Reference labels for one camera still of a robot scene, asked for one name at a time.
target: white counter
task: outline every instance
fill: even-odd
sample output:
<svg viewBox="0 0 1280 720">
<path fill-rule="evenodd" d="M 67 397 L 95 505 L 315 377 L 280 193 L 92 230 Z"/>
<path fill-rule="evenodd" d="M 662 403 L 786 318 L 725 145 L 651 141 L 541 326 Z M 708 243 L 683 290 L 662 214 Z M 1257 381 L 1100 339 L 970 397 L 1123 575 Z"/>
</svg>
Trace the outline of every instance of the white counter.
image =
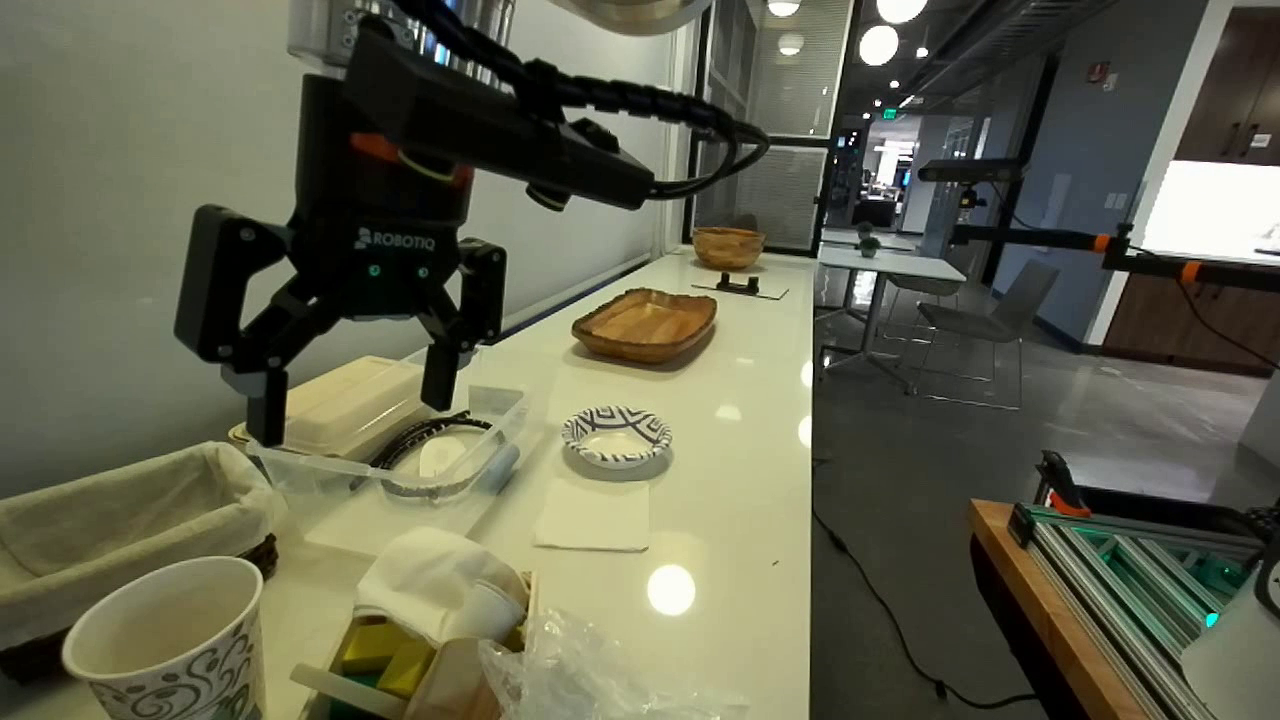
<svg viewBox="0 0 1280 720">
<path fill-rule="evenodd" d="M 513 567 L 530 571 L 548 607 L 566 607 L 613 635 L 654 687 L 694 687 L 746 702 L 750 715 L 808 715 L 808 596 L 812 596 L 812 261 L 762 257 L 761 286 L 782 299 L 717 298 L 717 335 L 678 373 L 622 368 L 577 354 L 571 321 L 622 290 L 694 291 L 717 280 L 687 257 L 662 257 L 604 291 L 485 349 L 470 377 L 526 383 L 530 413 L 562 424 L 594 403 L 654 413 L 674 442 L 673 469 L 651 479 L 647 553 L 537 550 L 530 529 L 560 461 L 542 445 L 505 505 L 475 531 Z M 289 685 L 297 660 L 324 666 L 353 607 L 365 555 L 282 550 L 263 601 L 269 715 L 308 702 Z M 662 617 L 647 601 L 654 567 L 678 564 L 694 601 Z M 95 715 L 82 687 L 15 691 L 18 715 Z"/>
</svg>

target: wooden tray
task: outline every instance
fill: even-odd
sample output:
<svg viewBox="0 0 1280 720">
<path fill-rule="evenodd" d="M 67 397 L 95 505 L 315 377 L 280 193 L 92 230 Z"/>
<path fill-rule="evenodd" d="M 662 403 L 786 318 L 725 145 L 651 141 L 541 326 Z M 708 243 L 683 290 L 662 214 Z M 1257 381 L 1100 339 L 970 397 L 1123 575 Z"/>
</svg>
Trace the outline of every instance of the wooden tray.
<svg viewBox="0 0 1280 720">
<path fill-rule="evenodd" d="M 627 290 L 571 326 L 571 335 L 619 366 L 673 366 L 687 362 L 712 339 L 712 298 L 666 298 L 654 290 Z"/>
</svg>

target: small bowl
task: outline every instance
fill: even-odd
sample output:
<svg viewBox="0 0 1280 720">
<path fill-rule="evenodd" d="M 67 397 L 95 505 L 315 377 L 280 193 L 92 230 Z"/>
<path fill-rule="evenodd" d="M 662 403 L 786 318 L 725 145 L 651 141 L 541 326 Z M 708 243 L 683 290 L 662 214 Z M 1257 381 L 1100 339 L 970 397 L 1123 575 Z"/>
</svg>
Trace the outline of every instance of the small bowl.
<svg viewBox="0 0 1280 720">
<path fill-rule="evenodd" d="M 708 225 L 692 234 L 694 261 L 720 271 L 746 271 L 756 270 L 762 254 L 762 234 L 756 230 L 733 230 L 733 225 Z"/>
</svg>

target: plate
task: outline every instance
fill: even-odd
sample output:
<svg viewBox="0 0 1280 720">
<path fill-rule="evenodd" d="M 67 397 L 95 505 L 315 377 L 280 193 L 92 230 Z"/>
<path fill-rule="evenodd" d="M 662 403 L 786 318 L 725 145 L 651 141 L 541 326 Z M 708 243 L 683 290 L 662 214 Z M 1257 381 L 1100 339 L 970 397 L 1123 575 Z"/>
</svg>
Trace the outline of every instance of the plate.
<svg viewBox="0 0 1280 720">
<path fill-rule="evenodd" d="M 591 479 L 647 479 L 673 466 L 673 434 L 640 410 L 586 410 L 562 424 L 562 461 Z"/>
<path fill-rule="evenodd" d="M 571 326 L 571 335 L 619 366 L 673 366 L 687 362 L 712 339 L 712 298 L 666 298 L 654 290 L 627 290 Z"/>
</svg>

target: table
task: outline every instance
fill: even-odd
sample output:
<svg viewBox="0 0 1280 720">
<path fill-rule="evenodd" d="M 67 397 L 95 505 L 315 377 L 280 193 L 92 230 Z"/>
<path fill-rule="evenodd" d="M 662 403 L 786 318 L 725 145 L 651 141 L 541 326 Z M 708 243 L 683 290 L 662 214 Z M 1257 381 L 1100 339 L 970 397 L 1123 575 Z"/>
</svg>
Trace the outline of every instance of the table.
<svg viewBox="0 0 1280 720">
<path fill-rule="evenodd" d="M 647 553 L 537 550 L 560 442 L 537 450 L 475 540 L 530 571 L 542 607 L 562 607 L 619 644 L 651 687 L 746 702 L 750 715 L 808 715 L 812 596 L 812 261 L 762 257 L 761 280 L 782 299 L 717 298 L 717 335 L 683 368 L 619 368 L 579 356 L 571 321 L 622 290 L 692 291 L 717 280 L 687 254 L 566 305 L 500 349 L 479 349 L 465 381 L 524 383 L 548 430 L 591 403 L 654 413 L 674 442 L 651 479 Z M 308 687 L 292 666 L 327 666 L 353 617 L 365 553 L 282 540 L 263 592 L 269 714 L 298 715 Z M 662 605 L 659 567 L 692 579 L 692 605 Z M 101 715 L 87 687 L 7 687 L 12 715 Z"/>
<path fill-rule="evenodd" d="M 1057 715 L 1162 715 L 1047 562 L 1010 540 L 1007 511 L 970 502 L 970 562 L 1041 705 Z"/>
<path fill-rule="evenodd" d="M 892 254 L 892 248 L 881 248 L 881 254 L 858 254 L 842 240 L 823 240 L 817 261 L 823 270 L 849 270 L 849 271 L 876 271 L 876 290 L 871 290 L 871 309 L 862 318 L 862 333 L 858 333 L 858 343 L 857 354 L 868 354 L 871 349 L 871 333 L 876 333 L 876 318 L 881 318 L 881 305 L 882 305 L 882 276 L 915 276 L 915 280 L 948 280 L 948 286 L 963 286 L 963 271 L 955 271 L 948 261 L 938 257 L 915 257 L 915 254 Z"/>
</svg>

